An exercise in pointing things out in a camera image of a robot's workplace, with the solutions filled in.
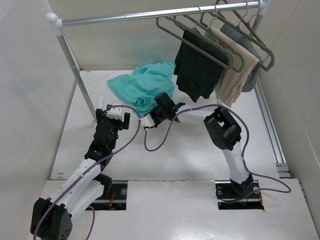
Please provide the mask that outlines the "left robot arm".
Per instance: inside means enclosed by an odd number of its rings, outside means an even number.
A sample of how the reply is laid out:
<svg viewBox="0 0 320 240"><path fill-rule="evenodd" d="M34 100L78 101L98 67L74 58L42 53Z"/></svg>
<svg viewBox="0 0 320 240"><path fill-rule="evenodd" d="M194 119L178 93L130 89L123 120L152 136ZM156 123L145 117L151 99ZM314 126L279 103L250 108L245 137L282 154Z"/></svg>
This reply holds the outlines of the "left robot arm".
<svg viewBox="0 0 320 240"><path fill-rule="evenodd" d="M32 212L30 233L42 240L66 240L76 219L97 198L107 198L112 179L102 173L111 160L119 137L129 128L130 113L118 104L96 110L93 141L80 165L64 184L47 198L39 198Z"/></svg>

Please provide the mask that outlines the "teal t shirt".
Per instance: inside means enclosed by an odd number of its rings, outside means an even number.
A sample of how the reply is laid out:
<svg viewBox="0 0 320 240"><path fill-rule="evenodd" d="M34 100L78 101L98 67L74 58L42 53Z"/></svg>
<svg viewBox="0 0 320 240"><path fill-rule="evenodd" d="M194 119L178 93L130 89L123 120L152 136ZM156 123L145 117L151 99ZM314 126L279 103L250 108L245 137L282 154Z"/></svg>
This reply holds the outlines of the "teal t shirt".
<svg viewBox="0 0 320 240"><path fill-rule="evenodd" d="M146 64L136 67L132 74L122 74L107 81L114 95L127 105L132 105L140 116L145 116L157 104L155 97L166 93L173 98L172 82L175 64L171 62Z"/></svg>

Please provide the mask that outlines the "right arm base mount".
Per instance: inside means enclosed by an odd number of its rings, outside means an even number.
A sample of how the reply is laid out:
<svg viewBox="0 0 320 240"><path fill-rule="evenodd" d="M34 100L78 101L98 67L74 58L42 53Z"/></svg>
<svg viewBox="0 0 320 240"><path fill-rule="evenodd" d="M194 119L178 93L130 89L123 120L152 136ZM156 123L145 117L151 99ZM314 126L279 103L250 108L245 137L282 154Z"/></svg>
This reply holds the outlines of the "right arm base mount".
<svg viewBox="0 0 320 240"><path fill-rule="evenodd" d="M218 180L215 182L215 195L219 210L264 210L262 196L254 192L259 188L257 180L249 177L239 184L233 180Z"/></svg>

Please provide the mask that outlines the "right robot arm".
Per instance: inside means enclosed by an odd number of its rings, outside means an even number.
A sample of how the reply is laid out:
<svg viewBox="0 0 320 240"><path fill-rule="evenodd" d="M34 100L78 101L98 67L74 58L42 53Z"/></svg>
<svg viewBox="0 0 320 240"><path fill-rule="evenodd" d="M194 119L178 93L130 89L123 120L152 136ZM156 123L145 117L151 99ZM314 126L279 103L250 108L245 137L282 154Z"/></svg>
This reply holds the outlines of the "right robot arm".
<svg viewBox="0 0 320 240"><path fill-rule="evenodd" d="M228 107L214 104L215 109L209 106L192 108L184 102L174 103L165 92L154 100L156 105L141 119L145 130L156 128L165 120L205 127L213 144L222 151L229 168L229 201L239 202L253 192L253 175L245 167L241 150L242 129Z"/></svg>

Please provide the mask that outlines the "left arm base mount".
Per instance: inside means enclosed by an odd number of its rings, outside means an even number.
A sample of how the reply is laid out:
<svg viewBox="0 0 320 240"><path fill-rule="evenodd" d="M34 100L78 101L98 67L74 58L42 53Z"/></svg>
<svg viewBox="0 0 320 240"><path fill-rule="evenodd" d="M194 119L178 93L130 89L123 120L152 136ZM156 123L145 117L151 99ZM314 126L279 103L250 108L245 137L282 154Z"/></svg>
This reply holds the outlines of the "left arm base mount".
<svg viewBox="0 0 320 240"><path fill-rule="evenodd" d="M124 211L127 206L128 181L113 181L108 194L94 200L90 206L96 211Z"/></svg>

